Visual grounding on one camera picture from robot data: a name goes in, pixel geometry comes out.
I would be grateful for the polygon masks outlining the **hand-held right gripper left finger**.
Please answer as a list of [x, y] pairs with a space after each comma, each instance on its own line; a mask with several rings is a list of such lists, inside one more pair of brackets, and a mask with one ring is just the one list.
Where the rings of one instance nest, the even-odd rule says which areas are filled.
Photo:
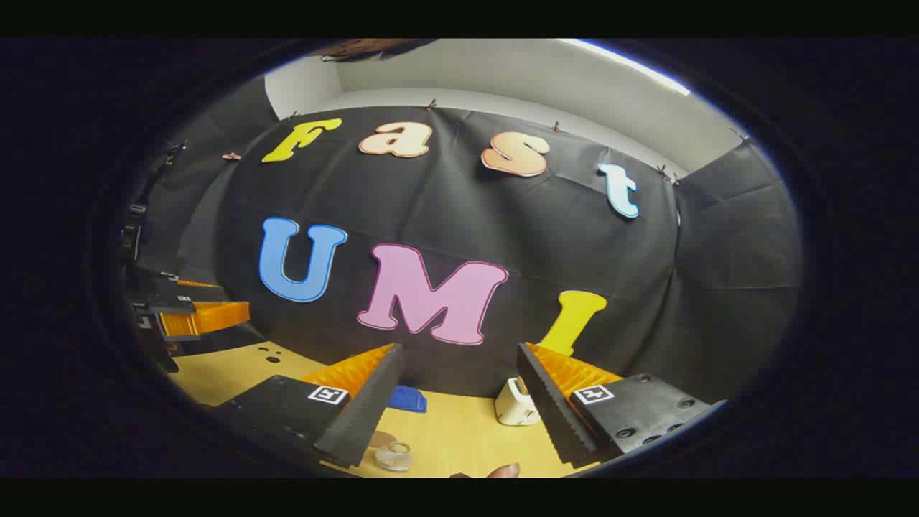
[[216, 406], [214, 416], [299, 467], [358, 467], [404, 366], [403, 345], [390, 343], [302, 379], [270, 376]]

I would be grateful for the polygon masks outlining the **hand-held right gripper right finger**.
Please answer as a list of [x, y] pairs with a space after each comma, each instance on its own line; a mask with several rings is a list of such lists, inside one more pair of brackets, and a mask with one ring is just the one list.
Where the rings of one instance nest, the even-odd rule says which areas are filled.
[[621, 377], [532, 343], [520, 343], [516, 366], [564, 464], [590, 467], [633, 455], [696, 424], [713, 404], [653, 374]]

